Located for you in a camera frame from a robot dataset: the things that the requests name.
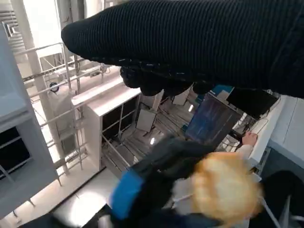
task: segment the computer screen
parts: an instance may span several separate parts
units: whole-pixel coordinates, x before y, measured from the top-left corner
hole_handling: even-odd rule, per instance
[[[206,94],[185,134],[194,141],[216,148],[240,118],[241,114],[234,109]]]
[[[264,90],[234,88],[227,101],[255,119],[259,119],[277,101],[277,98]]]

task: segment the ceiling light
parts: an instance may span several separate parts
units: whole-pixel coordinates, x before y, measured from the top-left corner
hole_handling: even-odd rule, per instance
[[[150,144],[153,145],[155,142],[155,138],[151,138]]]
[[[191,112],[192,109],[193,109],[193,105],[190,105],[189,112]]]

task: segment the white desk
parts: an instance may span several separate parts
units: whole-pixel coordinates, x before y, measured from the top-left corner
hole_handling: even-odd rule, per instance
[[[286,96],[281,96],[281,99],[274,104],[274,108],[264,118],[261,118],[252,128],[251,131],[258,135],[257,143],[249,157],[249,164],[254,167],[262,159],[265,148],[268,145],[269,139],[276,127],[277,121],[283,107],[286,103]]]
[[[269,146],[304,168],[304,100],[287,97]]]

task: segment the white shelf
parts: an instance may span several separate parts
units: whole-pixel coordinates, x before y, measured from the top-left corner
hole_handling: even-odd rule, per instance
[[[102,97],[90,102],[87,106],[97,116],[103,116],[140,93],[141,90],[139,88],[131,89],[125,85],[121,85],[111,90],[111,92],[104,94]]]
[[[123,84],[124,81],[120,76],[115,77],[114,79],[104,82],[98,86],[93,87],[92,89],[89,89],[77,96],[74,96],[72,98],[72,104],[73,105],[78,105],[80,103],[86,102],[116,86],[119,86]]]

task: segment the white wall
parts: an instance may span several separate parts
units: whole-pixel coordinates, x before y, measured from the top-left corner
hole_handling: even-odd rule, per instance
[[[84,0],[85,18],[91,17],[102,10],[103,0]]]

